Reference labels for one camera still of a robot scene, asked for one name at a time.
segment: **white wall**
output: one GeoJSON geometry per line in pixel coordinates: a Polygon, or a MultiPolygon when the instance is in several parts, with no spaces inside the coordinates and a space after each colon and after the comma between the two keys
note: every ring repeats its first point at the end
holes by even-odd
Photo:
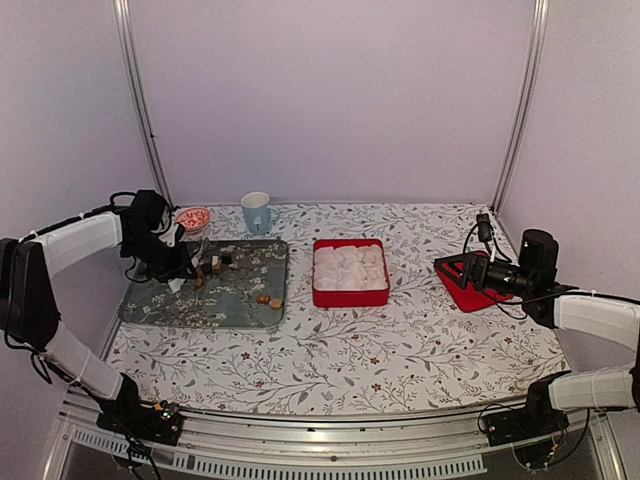
{"type": "Polygon", "coordinates": [[[490,201],[534,3],[131,2],[175,201],[490,201]]]}
{"type": "MultiPolygon", "coordinates": [[[[503,212],[519,242],[542,228],[560,243],[558,279],[640,298],[640,3],[551,2],[544,53],[503,212]]],[[[633,352],[566,333],[574,369],[633,352]]],[[[614,414],[629,478],[640,478],[640,414],[614,414]]]]}
{"type": "MultiPolygon", "coordinates": [[[[151,187],[111,2],[0,2],[0,237],[18,237],[151,187]]],[[[122,262],[104,252],[54,281],[58,308],[94,349],[124,292],[122,262]]],[[[28,355],[0,345],[0,478],[41,475],[60,407],[28,355]]]]}

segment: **small red bowl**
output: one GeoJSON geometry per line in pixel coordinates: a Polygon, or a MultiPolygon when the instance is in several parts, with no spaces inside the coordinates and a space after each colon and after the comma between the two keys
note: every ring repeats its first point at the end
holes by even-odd
{"type": "Polygon", "coordinates": [[[211,213],[206,208],[193,207],[178,215],[176,222],[182,225],[187,233],[197,233],[204,229],[211,220],[211,213]]]}

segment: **floral tablecloth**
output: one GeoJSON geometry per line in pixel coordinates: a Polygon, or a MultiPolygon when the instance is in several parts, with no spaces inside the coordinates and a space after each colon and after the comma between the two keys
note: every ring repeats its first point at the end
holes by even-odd
{"type": "MultiPolygon", "coordinates": [[[[566,368],[552,331],[496,307],[460,312],[433,271],[434,259],[460,252],[475,215],[486,207],[276,208],[280,218],[268,237],[282,238],[290,250],[285,319],[272,331],[123,323],[108,362],[134,378],[145,399],[261,414],[407,412],[525,394],[532,381],[566,368]],[[314,240],[356,237],[384,243],[389,305],[314,307],[314,240]]],[[[211,213],[211,238],[247,238],[239,207],[211,213]]]]}

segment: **blue mug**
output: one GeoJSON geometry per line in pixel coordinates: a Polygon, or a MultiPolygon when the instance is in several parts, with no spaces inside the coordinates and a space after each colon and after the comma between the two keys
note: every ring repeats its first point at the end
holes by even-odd
{"type": "Polygon", "coordinates": [[[277,215],[272,219],[269,201],[271,198],[264,192],[247,193],[240,200],[242,214],[247,228],[253,235],[269,233],[271,226],[277,220],[277,215]]]}

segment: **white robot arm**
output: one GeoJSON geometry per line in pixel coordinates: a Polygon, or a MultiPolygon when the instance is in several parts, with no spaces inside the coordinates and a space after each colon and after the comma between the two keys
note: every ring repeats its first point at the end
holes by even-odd
{"type": "MultiPolygon", "coordinates": [[[[557,328],[605,338],[631,350],[638,347],[640,306],[618,300],[583,295],[563,295],[554,301],[557,328]]],[[[554,410],[577,407],[636,408],[632,370],[635,364],[571,373],[549,385],[554,410]]]]}
{"type": "Polygon", "coordinates": [[[120,246],[120,256],[146,264],[147,278],[175,289],[196,271],[180,242],[165,200],[150,190],[131,194],[128,206],[81,214],[25,238],[0,240],[0,328],[10,348],[28,350],[61,378],[81,386],[100,405],[98,426],[160,443],[176,444],[182,418],[177,405],[141,404],[135,382],[108,366],[61,321],[51,278],[99,251],[120,246]],[[15,345],[10,339],[17,340],[15,345]]]}
{"type": "MultiPolygon", "coordinates": [[[[479,215],[478,226],[480,240],[488,242],[488,216],[479,215]]],[[[481,253],[464,254],[464,279],[497,303],[521,305],[539,325],[588,333],[637,352],[640,302],[557,283],[558,248],[547,232],[526,230],[518,265],[481,253]],[[490,291],[522,300],[501,301],[490,291]]],[[[562,430],[568,426],[564,412],[575,408],[640,409],[640,355],[635,364],[549,375],[529,386],[524,408],[483,419],[490,443],[497,445],[562,430]]]]}

